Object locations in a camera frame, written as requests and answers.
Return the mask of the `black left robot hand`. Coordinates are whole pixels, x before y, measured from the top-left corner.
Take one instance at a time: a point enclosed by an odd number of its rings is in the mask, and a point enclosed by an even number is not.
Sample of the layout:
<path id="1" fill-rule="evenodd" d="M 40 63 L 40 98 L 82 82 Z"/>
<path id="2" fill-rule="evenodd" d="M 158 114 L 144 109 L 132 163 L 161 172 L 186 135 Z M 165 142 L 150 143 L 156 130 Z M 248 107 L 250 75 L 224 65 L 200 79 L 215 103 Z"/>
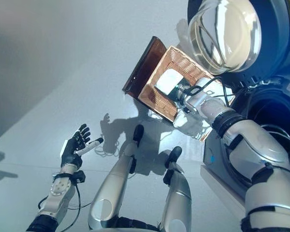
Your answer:
<path id="1" fill-rule="evenodd" d="M 102 137 L 91 140 L 90 135 L 90 128 L 82 124 L 70 139 L 65 140 L 60 152 L 61 168 L 71 164 L 79 170 L 83 163 L 82 156 L 103 143 Z"/>

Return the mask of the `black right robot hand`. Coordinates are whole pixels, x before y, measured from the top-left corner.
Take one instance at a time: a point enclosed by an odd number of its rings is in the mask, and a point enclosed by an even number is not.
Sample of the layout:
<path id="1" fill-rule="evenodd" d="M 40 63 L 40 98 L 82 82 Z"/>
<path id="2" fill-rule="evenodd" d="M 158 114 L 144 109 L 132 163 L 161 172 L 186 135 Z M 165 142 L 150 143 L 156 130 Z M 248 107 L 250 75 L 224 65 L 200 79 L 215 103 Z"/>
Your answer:
<path id="1" fill-rule="evenodd" d="M 179 91 L 183 91 L 185 87 L 191 87 L 190 83 L 182 74 L 174 69 L 167 69 L 155 84 L 155 88 L 172 101 L 179 99 Z"/>

